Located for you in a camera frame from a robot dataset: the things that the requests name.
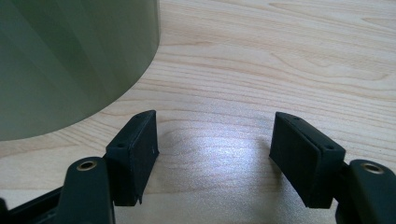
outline wood grain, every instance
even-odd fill
[[[58,132],[0,142],[10,207],[101,156],[134,114],[158,111],[158,158],[143,204],[118,223],[335,223],[304,208],[268,159],[276,111],[396,172],[394,1],[162,0],[162,40],[119,100]]]

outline wooden table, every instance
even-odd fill
[[[102,156],[155,109],[161,154],[143,204],[118,223],[334,223],[304,205],[268,158],[276,111],[396,172],[394,1],[162,0],[162,40],[112,105],[58,132],[0,143],[0,197],[15,207]]]

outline metal grommet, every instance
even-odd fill
[[[362,163],[361,166],[363,167],[364,170],[366,170],[367,172],[370,172],[372,174],[375,174],[375,175],[384,174],[384,170],[381,167],[374,165],[372,163],[368,163],[368,162]]]
[[[89,171],[95,168],[96,165],[97,165],[96,161],[84,161],[77,167],[77,169],[79,171]]]

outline light wood surface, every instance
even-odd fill
[[[162,40],[119,100],[58,132],[0,143],[9,207],[102,156],[129,118],[157,110],[160,156],[143,204],[118,223],[335,223],[304,208],[269,158],[276,111],[396,172],[396,2],[161,0]]]

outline green cylinder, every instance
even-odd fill
[[[156,0],[0,1],[0,140],[103,109],[143,75],[159,42]]]

